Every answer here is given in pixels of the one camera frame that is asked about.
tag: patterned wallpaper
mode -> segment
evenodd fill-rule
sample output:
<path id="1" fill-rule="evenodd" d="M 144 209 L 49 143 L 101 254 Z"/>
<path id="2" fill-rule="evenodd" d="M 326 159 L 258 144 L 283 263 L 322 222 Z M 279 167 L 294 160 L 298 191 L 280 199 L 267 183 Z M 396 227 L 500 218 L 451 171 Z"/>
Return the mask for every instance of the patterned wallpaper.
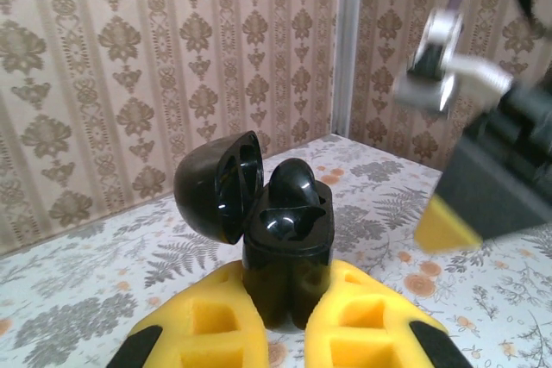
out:
<path id="1" fill-rule="evenodd" d="M 477 110 L 460 99 L 448 121 L 393 104 L 393 77 L 416 50 L 427 16 L 448 0 L 361 0 L 354 74 L 351 138 L 436 168 L 446 164 L 462 129 Z M 550 0 L 536 14 L 552 22 Z M 459 52 L 491 59 L 535 82 L 552 59 L 552 42 L 527 28 L 515 0 L 464 0 Z"/>
<path id="2" fill-rule="evenodd" d="M 329 131 L 337 0 L 0 0 L 0 253 L 167 193 L 192 148 Z"/>

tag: floral tablecloth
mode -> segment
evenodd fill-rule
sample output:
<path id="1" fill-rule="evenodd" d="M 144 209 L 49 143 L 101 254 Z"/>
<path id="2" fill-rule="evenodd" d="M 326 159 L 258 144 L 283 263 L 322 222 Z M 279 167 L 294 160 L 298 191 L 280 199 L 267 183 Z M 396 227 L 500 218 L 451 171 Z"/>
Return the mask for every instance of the floral tablecloth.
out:
<path id="1" fill-rule="evenodd" d="M 552 367 L 552 231 L 430 257 L 412 232 L 439 172 L 330 135 L 265 161 L 306 160 L 334 194 L 335 257 L 448 329 L 474 368 Z M 105 367 L 143 316 L 241 246 L 194 234 L 171 196 L 0 261 L 0 366 Z M 302 334 L 270 333 L 272 367 L 302 367 Z"/>

